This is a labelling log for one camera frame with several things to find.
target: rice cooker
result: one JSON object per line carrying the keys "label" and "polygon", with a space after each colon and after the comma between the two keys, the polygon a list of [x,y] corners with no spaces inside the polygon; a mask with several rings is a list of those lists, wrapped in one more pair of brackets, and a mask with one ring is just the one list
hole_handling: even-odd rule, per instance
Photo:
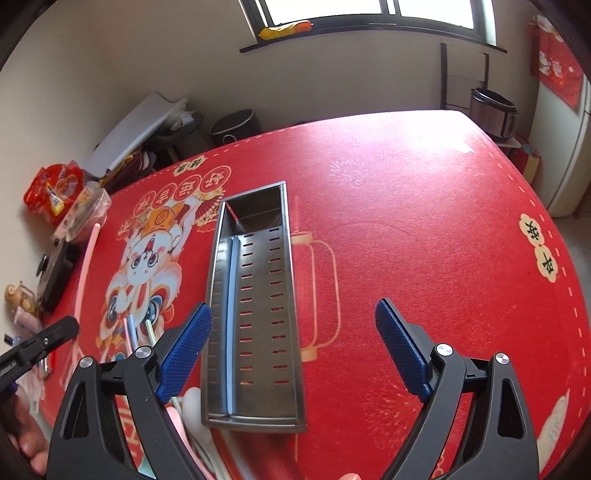
{"label": "rice cooker", "polygon": [[472,89],[468,116],[495,141],[506,141],[515,135],[517,108],[492,90]]}

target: refrigerator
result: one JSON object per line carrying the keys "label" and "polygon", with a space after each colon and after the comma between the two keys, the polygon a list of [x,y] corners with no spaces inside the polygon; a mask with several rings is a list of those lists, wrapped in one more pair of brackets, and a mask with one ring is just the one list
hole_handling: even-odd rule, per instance
{"label": "refrigerator", "polygon": [[552,217],[571,215],[591,181],[591,85],[575,111],[540,83],[530,143],[542,158],[532,184]]}

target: red table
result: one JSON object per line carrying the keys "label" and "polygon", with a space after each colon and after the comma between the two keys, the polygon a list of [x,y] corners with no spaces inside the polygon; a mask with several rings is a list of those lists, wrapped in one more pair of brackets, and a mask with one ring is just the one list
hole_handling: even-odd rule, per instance
{"label": "red table", "polygon": [[[590,409],[583,296],[566,246],[534,192],[457,112],[379,113],[269,132],[118,193],[90,268],[83,353],[123,355],[126,312],[141,315],[150,307],[160,333],[181,323],[204,299],[220,198],[281,180],[309,428],[286,439],[217,432],[234,478],[240,459],[257,478],[336,480],[348,472],[379,478],[420,408],[374,326],[384,296],[462,355],[509,355],[540,437],[543,473],[549,472]],[[137,282],[130,265],[149,235],[160,259]],[[53,319],[73,311],[77,268]],[[119,291],[129,305],[109,314]],[[141,342],[145,332],[139,334]],[[50,421],[69,355],[59,352],[46,384],[42,409]],[[458,422],[466,408],[463,402]],[[138,460],[129,412],[124,404],[120,411]],[[449,467],[461,427],[452,431],[436,473]]]}

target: figurine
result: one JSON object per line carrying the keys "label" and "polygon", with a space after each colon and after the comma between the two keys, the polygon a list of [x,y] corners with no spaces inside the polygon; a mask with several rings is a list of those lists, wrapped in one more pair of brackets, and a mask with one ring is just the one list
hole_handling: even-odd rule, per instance
{"label": "figurine", "polygon": [[18,307],[22,307],[31,315],[39,317],[40,309],[35,294],[22,282],[19,282],[18,286],[7,286],[4,290],[4,300],[12,307],[13,312],[16,312]]}

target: stainless steel tray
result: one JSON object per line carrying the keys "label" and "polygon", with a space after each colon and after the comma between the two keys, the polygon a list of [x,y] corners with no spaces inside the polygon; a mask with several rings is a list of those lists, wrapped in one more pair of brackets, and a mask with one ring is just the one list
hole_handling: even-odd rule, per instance
{"label": "stainless steel tray", "polygon": [[225,199],[207,303],[202,423],[244,432],[306,429],[285,182]]}

